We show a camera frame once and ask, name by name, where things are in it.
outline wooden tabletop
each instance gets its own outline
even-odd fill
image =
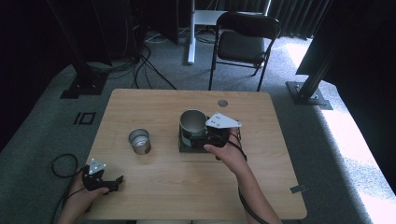
[[[218,105],[227,101],[226,107]],[[265,92],[114,90],[89,160],[104,180],[124,175],[118,192],[95,201],[88,219],[245,219],[235,176],[210,153],[179,153],[178,124],[188,109],[242,122],[242,146],[262,191],[282,219],[306,216],[271,97]],[[149,132],[151,151],[134,153],[129,133]]]

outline gray carpet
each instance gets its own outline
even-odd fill
[[[210,35],[200,37],[213,39]],[[187,65],[188,43],[183,40],[176,46],[162,39],[151,39],[147,43],[151,52],[148,60],[177,89],[207,90],[213,46],[197,41],[195,64]],[[306,76],[294,75],[301,58],[294,63],[290,53],[304,54],[309,43],[309,40],[279,38],[262,85],[262,91],[272,96],[298,181],[309,188],[303,193],[308,215],[302,223],[391,223],[391,218],[395,220],[390,212],[396,211],[395,196],[337,89],[326,82],[319,86],[332,104],[330,111],[318,106],[295,105],[290,97],[285,82],[306,79]],[[149,52],[145,49],[143,53],[148,56]],[[106,68],[98,63],[92,65]],[[246,68],[219,65],[213,90],[255,91],[259,77],[250,77],[250,73]],[[0,154],[0,223],[50,222],[68,181],[52,173],[52,160],[64,153],[73,153],[78,157],[78,166],[82,166],[111,92],[117,88],[131,88],[134,83],[133,72],[120,71],[110,75],[101,95],[60,99],[74,76],[73,67],[68,66],[52,80]],[[137,83],[142,89],[171,89],[148,66],[140,69]],[[75,124],[78,113],[93,112],[92,124]],[[70,160],[59,161],[56,165],[63,174],[73,171]],[[124,221],[84,220],[81,223]]]

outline chair backrest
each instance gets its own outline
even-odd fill
[[[225,12],[217,20],[219,29],[231,29],[241,35],[275,40],[280,33],[279,21],[272,17],[239,12]]]

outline white bracket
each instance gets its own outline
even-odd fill
[[[105,167],[105,164],[102,164],[101,162],[96,161],[94,158],[92,158],[90,165],[90,175],[93,175],[101,170],[105,170]]]
[[[220,114],[219,112],[216,112],[216,114],[214,114],[212,118],[206,121],[206,126],[218,129],[237,128],[242,127],[242,123],[237,120],[230,119],[227,116]]]

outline person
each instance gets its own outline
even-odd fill
[[[237,134],[238,129],[231,128],[229,141],[240,146],[239,140],[237,139]],[[230,169],[230,171],[235,174],[241,194],[243,195],[250,209],[258,217],[270,224],[282,223],[276,211],[271,206],[271,204],[269,204],[262,193],[255,175],[248,166],[244,155],[239,151],[238,148],[229,143],[227,143],[224,147],[204,145],[204,148],[221,159],[222,162]],[[82,183],[81,176],[79,176],[70,192],[75,192],[83,188],[84,185]],[[81,216],[84,211],[86,211],[86,209],[95,199],[107,192],[108,189],[106,188],[93,191],[84,189],[72,195],[64,205],[64,209],[61,213],[58,224],[75,223],[78,220],[78,217]],[[246,212],[246,218],[249,224],[259,223],[248,212]]]

